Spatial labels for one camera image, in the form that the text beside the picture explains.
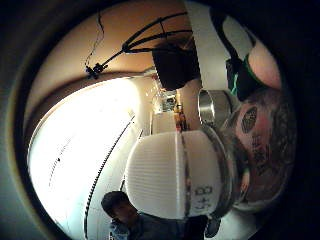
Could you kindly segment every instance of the black cable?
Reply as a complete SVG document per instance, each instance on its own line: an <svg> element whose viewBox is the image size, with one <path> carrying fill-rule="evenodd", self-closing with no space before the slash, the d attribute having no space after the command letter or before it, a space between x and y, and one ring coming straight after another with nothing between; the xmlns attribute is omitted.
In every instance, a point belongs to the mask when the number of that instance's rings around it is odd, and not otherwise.
<svg viewBox="0 0 320 240"><path fill-rule="evenodd" d="M180 31L172 31L172 32L168 32L166 33L164 31L164 28L162 26L162 22L170 19L170 18L174 18L177 16L181 16L181 15L186 15L187 12L181 12L181 13L175 13L172 15L168 15L166 17L163 18L158 18L156 20L154 20L153 22L147 24L146 26L144 26L142 29L140 29L139 31L137 31L136 33L134 33L127 41L124 42L124 44L122 45L122 49L117 52L116 54L114 54L113 56L111 56L109 59L107 59L104 63L99 64L96 63L96 65L93 68L89 67L89 61L86 61L85 66L86 66L86 72L88 73L88 78L93 77L94 79L98 79L99 74L108 67L108 63L113 60L114 58L116 58L117 56L119 56L122 53L141 53L141 52L151 52L151 51L174 51L173 49L162 49L162 48L141 48L141 49L131 49L133 46L137 46L141 43L147 42L147 41L151 41L153 39L157 39L157 38L167 38L170 35L176 34L176 33L181 33L181 32L192 32L192 30L180 30ZM134 43L132 43L132 41L137 38L140 34L142 34L144 31L146 31L147 29L151 28L152 26L156 25L160 23L163 29L163 33L162 34L156 34L147 38L143 38L141 40L138 40Z"/></svg>
<svg viewBox="0 0 320 240"><path fill-rule="evenodd" d="M96 40L95 40L95 42L93 44L92 50L91 50L90 54L88 55L88 57L86 58L86 61L84 63L84 65L86 67L89 66L91 56L94 54L94 52L96 51L96 48L101 43L101 41L104 39L104 26L103 26L103 24L101 22L101 13L100 12L98 12L97 23L98 23L98 26L99 26L99 30L98 30L98 34L97 34Z"/></svg>

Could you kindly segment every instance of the ceiling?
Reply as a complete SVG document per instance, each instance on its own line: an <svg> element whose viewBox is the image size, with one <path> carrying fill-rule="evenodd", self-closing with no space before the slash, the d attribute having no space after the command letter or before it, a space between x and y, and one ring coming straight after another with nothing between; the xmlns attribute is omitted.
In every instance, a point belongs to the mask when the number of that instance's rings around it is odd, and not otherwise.
<svg viewBox="0 0 320 240"><path fill-rule="evenodd" d="M101 12L104 39L91 57L90 66L106 61L121 49L122 44L135 32L159 17L186 11L179 0L135 0L114 5ZM191 29L186 15L164 22L166 31ZM86 77L85 60L92 50L99 32L97 14L87 18L72 29L51 51L40 68L33 83L26 108L26 118L52 92ZM141 37L161 33L158 24L147 30ZM191 34L177 34L170 41L186 44ZM152 47L160 42L153 40L139 47ZM142 72L153 66L151 53L122 54L108 64L104 73Z"/></svg>

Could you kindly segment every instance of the tattoo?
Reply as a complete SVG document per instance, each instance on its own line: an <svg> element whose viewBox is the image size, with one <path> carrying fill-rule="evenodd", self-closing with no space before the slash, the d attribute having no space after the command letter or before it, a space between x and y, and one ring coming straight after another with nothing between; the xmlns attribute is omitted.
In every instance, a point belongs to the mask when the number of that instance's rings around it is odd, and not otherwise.
<svg viewBox="0 0 320 240"><path fill-rule="evenodd" d="M273 113L273 129L270 142L279 163L290 164L294 160L296 125L295 118L287 101L281 101Z"/></svg>
<svg viewBox="0 0 320 240"><path fill-rule="evenodd" d="M250 108L243 116L241 128L244 133L248 133L254 127L257 120L257 107Z"/></svg>
<svg viewBox="0 0 320 240"><path fill-rule="evenodd" d="M263 148L260 134L252 134L252 153L258 175L261 176L268 169L269 146Z"/></svg>

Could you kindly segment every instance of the black hair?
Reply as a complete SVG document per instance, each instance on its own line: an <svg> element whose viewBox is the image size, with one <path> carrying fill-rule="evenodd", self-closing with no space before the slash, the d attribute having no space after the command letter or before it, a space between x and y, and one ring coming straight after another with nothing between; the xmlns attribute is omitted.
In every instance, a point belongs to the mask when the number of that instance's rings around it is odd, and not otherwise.
<svg viewBox="0 0 320 240"><path fill-rule="evenodd" d="M129 198L126 193L121 191L112 191L106 193L101 201L101 206L103 210L111 217L114 217L113 207L119 204L120 202L128 201Z"/></svg>

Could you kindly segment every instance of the person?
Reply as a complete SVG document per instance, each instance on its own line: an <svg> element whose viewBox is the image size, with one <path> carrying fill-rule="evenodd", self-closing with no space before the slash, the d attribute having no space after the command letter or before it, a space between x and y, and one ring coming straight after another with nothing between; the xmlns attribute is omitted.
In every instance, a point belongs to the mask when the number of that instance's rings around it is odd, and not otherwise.
<svg viewBox="0 0 320 240"><path fill-rule="evenodd" d="M151 216L130 203L126 193L112 191L104 195L101 206L109 217L110 232L115 240L200 240L207 218L191 220L163 219Z"/></svg>
<svg viewBox="0 0 320 240"><path fill-rule="evenodd" d="M256 41L235 79L242 103L222 130L228 129L235 151L244 149L248 156L241 193L249 203L278 196L292 169L296 126L283 78L275 58Z"/></svg>

